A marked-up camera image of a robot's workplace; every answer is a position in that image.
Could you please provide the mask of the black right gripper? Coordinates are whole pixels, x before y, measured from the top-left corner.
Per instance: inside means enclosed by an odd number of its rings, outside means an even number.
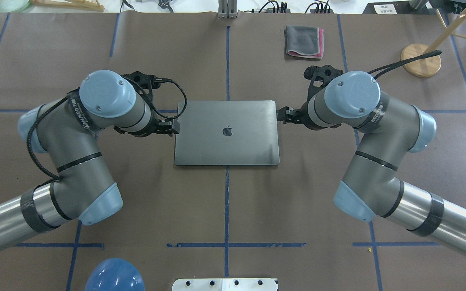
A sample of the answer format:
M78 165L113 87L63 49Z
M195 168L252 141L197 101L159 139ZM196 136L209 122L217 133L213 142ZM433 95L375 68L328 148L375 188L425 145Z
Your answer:
M319 131L330 127L329 123L322 121L314 107L314 101L305 102L300 109L285 106L277 110L277 121L284 124L303 124L310 130Z

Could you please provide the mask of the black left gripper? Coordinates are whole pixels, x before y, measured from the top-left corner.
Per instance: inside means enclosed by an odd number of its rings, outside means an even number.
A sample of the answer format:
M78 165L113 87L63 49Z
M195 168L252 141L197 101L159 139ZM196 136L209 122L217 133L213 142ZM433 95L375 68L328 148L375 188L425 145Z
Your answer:
M152 110L145 109L140 121L130 127L130 134L135 137L147 137L150 134L176 135L180 133L178 121L161 121Z

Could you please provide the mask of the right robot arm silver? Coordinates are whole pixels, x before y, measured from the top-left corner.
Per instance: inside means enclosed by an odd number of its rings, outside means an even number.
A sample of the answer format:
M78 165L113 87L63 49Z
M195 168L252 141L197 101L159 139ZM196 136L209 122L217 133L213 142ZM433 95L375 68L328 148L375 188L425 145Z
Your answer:
M397 178L407 153L433 140L435 119L381 90L367 72L310 66L307 101L283 107L277 120L319 131L347 124L363 137L340 181L335 205L355 219L388 219L466 256L466 209Z

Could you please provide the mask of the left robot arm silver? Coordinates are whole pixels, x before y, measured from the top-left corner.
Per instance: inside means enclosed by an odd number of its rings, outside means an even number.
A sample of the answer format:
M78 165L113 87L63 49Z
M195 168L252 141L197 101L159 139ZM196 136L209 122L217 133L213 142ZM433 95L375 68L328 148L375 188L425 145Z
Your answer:
M178 116L166 116L153 104L153 90L162 83L174 81L98 70L65 97L19 118L28 155L50 179L0 204L0 251L73 219L93 225L122 208L97 135L108 127L135 137L178 134Z

